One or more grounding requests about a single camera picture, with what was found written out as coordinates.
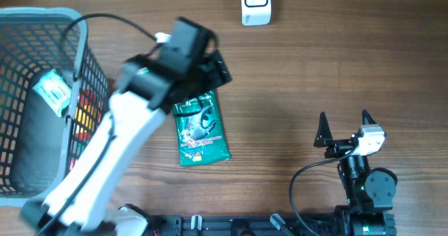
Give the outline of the green 3M gloves package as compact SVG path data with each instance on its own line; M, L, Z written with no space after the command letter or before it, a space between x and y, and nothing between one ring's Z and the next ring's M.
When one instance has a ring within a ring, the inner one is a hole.
M176 104L172 113L180 166L210 165L231 158L216 91Z

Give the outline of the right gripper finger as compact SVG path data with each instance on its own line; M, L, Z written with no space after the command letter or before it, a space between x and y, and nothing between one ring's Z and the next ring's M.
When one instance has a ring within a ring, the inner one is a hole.
M363 109L363 111L362 111L362 122L363 122L363 125L376 125L377 124L376 121L369 114L367 109Z
M330 131L326 113L323 111L319 115L318 129L314 140L314 147L322 148L333 145L333 136Z

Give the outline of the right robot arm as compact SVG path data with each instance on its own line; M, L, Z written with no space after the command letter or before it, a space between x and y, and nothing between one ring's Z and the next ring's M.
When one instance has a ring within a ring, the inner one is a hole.
M344 187L347 204L335 208L334 235L396 235L393 198L398 185L390 170L369 166L368 157L381 150L386 133L367 110L362 111L362 125L348 139L333 139L326 114L319 116L314 146L325 148L326 159L339 162L337 171Z

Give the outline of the red chili sauce bottle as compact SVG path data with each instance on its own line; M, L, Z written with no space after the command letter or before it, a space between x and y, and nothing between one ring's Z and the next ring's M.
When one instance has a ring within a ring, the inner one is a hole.
M77 101L68 155L67 172L78 162L104 115L104 103L95 92L82 89Z

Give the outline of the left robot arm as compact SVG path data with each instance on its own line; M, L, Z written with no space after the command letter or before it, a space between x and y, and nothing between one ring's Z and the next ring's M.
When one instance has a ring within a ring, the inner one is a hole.
M145 235L149 217L107 206L123 174L173 105L230 82L210 29L179 17L149 53L126 60L109 109L74 168L44 199L29 200L22 218L38 235Z

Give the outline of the white barcode scanner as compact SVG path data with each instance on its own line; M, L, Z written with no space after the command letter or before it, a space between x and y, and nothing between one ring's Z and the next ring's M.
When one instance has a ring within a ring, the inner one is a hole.
M268 25L271 16L271 0L241 0L241 23L244 26Z

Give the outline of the teal wet wipes pack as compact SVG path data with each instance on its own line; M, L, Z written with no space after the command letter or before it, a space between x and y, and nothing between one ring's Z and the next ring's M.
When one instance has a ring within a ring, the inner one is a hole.
M57 117L62 117L63 110L69 106L71 101L71 88L56 69L43 75L33 90L43 98Z

